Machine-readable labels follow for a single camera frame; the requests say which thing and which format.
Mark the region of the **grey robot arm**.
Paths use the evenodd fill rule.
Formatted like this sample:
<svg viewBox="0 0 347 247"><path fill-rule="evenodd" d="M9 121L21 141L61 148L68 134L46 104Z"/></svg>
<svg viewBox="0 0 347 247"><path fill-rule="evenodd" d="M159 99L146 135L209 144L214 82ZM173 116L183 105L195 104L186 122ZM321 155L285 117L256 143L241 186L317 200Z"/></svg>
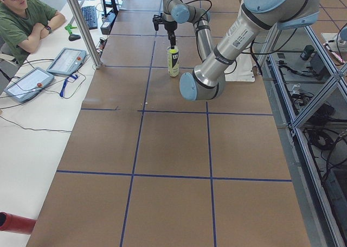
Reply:
<svg viewBox="0 0 347 247"><path fill-rule="evenodd" d="M243 0L237 20L216 45L211 42L209 17L204 9L182 0L163 0L164 19L168 22L190 22L194 26L202 63L179 81L181 95L186 100L210 100L225 87L224 72L262 30L274 25L278 29L312 25L318 19L320 0Z"/></svg>

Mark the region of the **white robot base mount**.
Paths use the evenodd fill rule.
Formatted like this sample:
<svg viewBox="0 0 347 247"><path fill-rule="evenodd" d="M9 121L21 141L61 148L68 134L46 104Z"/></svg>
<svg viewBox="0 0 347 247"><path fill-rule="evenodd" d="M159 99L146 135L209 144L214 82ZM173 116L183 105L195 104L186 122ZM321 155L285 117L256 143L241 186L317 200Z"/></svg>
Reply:
<svg viewBox="0 0 347 247"><path fill-rule="evenodd" d="M229 82L255 82L251 55L239 55L236 64L230 65L224 74L226 81Z"/></svg>

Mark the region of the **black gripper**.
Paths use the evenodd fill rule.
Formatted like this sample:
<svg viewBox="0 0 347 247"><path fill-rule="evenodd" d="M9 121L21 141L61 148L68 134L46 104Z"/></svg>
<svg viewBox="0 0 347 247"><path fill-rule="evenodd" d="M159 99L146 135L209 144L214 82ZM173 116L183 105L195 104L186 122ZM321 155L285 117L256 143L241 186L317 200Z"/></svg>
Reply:
<svg viewBox="0 0 347 247"><path fill-rule="evenodd" d="M177 29L177 22L176 21L165 21L164 22L164 28L167 31L168 39L170 40L170 46L174 47L176 45L176 35L175 30Z"/></svg>

